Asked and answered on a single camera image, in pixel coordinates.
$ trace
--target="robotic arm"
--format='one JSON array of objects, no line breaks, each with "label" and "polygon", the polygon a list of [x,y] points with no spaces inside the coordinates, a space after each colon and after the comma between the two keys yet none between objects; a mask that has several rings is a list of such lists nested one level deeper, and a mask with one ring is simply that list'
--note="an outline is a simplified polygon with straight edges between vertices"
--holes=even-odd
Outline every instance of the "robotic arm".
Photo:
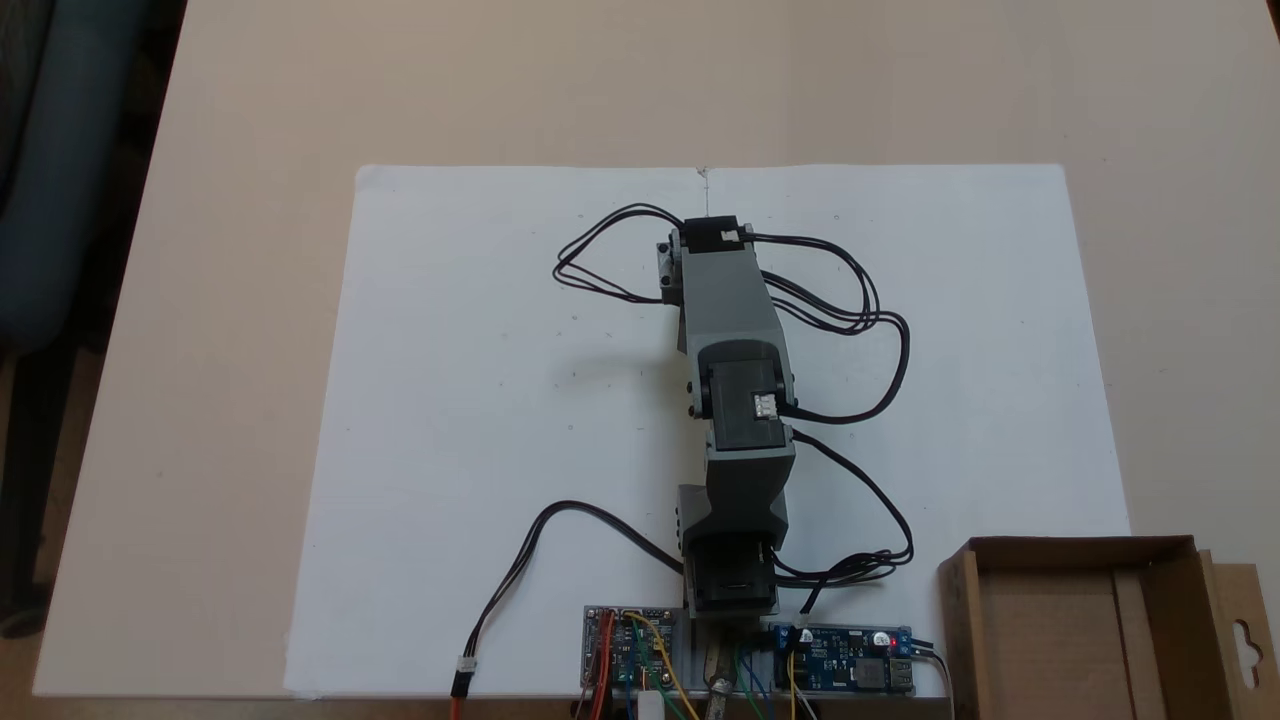
[{"label": "robotic arm", "polygon": [[658,245],[662,301],[680,307],[695,418],[707,433],[705,486],[680,486],[680,548],[692,616],[777,611],[773,551],[787,533],[782,488],[795,404],[782,323],[760,274],[750,225],[732,215],[687,219]]}]

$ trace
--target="blue wire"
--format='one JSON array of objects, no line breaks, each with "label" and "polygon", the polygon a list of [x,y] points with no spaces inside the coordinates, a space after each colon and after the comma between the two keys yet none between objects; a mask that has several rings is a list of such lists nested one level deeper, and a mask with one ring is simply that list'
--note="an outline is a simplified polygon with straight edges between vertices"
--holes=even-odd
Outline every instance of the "blue wire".
[{"label": "blue wire", "polygon": [[631,635],[631,652],[627,659],[627,694],[622,698],[622,702],[627,703],[627,720],[636,720],[635,710],[631,710],[631,675],[636,671],[636,643],[640,642],[639,635]]},{"label": "blue wire", "polygon": [[760,679],[755,676],[755,670],[753,670],[751,665],[748,662],[749,657],[750,656],[746,655],[746,651],[744,651],[737,656],[737,662],[742,667],[746,667],[746,674],[751,676],[751,682],[755,683],[755,687],[760,688],[760,697],[764,700],[764,707],[769,710],[769,717],[772,720],[778,720],[778,716],[773,710],[773,703],[769,702],[769,693],[768,691],[764,689],[764,683],[762,683]]}]

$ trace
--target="circuit board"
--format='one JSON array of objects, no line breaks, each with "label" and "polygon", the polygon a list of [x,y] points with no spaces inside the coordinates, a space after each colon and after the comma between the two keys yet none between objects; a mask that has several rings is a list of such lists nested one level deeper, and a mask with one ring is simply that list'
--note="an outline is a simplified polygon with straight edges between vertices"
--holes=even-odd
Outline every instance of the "circuit board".
[{"label": "circuit board", "polygon": [[787,650],[795,646],[795,680],[801,691],[910,694],[911,628],[855,628],[849,625],[769,625],[773,634],[773,683],[791,687]]},{"label": "circuit board", "polygon": [[589,605],[582,611],[582,664],[579,680],[582,685],[595,684],[599,673],[598,655],[600,648],[600,626],[608,624],[609,633],[609,684],[625,688],[630,682],[632,689],[662,685],[672,687],[672,676],[662,662],[662,653],[654,639],[653,630],[639,620],[626,618],[635,612],[658,628],[662,643],[676,662],[676,632],[681,611],[671,607],[602,607]]}]

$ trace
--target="yellow wire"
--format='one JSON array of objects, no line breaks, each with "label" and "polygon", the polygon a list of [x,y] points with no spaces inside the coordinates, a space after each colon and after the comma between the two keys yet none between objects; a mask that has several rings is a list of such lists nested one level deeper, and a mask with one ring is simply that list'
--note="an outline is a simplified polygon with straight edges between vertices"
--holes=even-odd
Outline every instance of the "yellow wire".
[{"label": "yellow wire", "polygon": [[653,644],[658,648],[658,652],[662,653],[662,662],[663,662],[663,665],[667,666],[667,673],[671,674],[671,683],[673,685],[676,685],[676,692],[680,693],[680,700],[685,701],[685,707],[689,708],[689,715],[694,720],[701,720],[698,716],[698,711],[694,710],[694,703],[689,702],[689,696],[685,694],[685,688],[680,687],[680,680],[676,678],[676,667],[672,666],[672,664],[671,664],[671,656],[667,655],[667,643],[662,642],[662,632],[658,630],[658,625],[654,625],[652,620],[649,620],[648,618],[645,618],[643,615],[636,615],[635,612],[626,612],[623,615],[626,618],[631,618],[634,620],[640,620],[645,625],[649,625],[649,632],[653,633]]},{"label": "yellow wire", "polygon": [[791,720],[796,720],[796,653],[787,656],[787,678],[791,679]]}]

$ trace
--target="orange wire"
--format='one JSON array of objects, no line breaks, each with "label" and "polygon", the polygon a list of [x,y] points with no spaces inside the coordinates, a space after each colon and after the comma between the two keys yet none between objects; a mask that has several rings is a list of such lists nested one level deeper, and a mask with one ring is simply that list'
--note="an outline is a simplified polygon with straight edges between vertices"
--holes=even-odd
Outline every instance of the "orange wire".
[{"label": "orange wire", "polygon": [[602,648],[600,648],[600,676],[595,685],[595,698],[591,701],[591,720],[600,720],[600,712],[604,711],[604,693],[613,692],[612,683],[609,683],[609,655],[613,646],[613,611],[607,610],[608,619],[602,618],[600,632],[603,633]]}]

